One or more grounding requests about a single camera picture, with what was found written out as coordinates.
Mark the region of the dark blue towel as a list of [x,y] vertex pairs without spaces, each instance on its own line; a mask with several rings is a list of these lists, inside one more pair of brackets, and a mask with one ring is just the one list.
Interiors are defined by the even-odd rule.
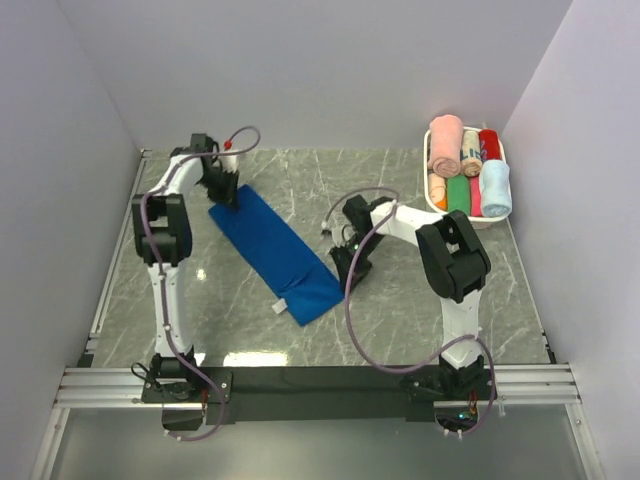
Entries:
[[216,204],[209,216],[277,297],[275,313],[304,327],[343,301],[336,276],[262,197],[244,185],[236,200],[236,209]]

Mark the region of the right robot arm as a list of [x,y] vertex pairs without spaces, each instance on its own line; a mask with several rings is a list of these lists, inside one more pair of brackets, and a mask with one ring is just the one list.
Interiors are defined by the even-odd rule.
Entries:
[[[381,197],[371,203],[354,195],[342,212],[353,229],[351,238],[330,255],[345,294],[345,319],[353,343],[374,368],[397,374],[409,390],[430,400],[474,400],[491,381],[485,369],[488,350],[479,339],[479,305],[491,262],[467,215],[456,210],[436,214]],[[417,247],[426,279],[439,297],[443,346],[430,360],[413,367],[388,367],[375,362],[359,344],[351,320],[350,296],[369,274],[369,255],[384,237]]]

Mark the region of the light blue towel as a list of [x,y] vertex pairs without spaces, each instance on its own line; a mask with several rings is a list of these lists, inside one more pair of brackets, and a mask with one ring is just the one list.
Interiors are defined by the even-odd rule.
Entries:
[[510,168],[499,159],[487,160],[482,167],[479,184],[481,211],[486,218],[508,216],[512,211]]

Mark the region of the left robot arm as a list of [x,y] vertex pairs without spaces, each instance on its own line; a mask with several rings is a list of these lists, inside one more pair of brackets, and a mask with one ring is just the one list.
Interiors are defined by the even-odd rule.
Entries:
[[194,344],[186,326],[186,263],[193,249],[186,199],[197,185],[214,203],[237,206],[238,157],[233,140],[219,144],[204,133],[175,148],[157,183],[131,203],[134,245],[146,265],[154,298],[155,353],[144,368],[146,388],[187,402],[207,388],[195,372]]

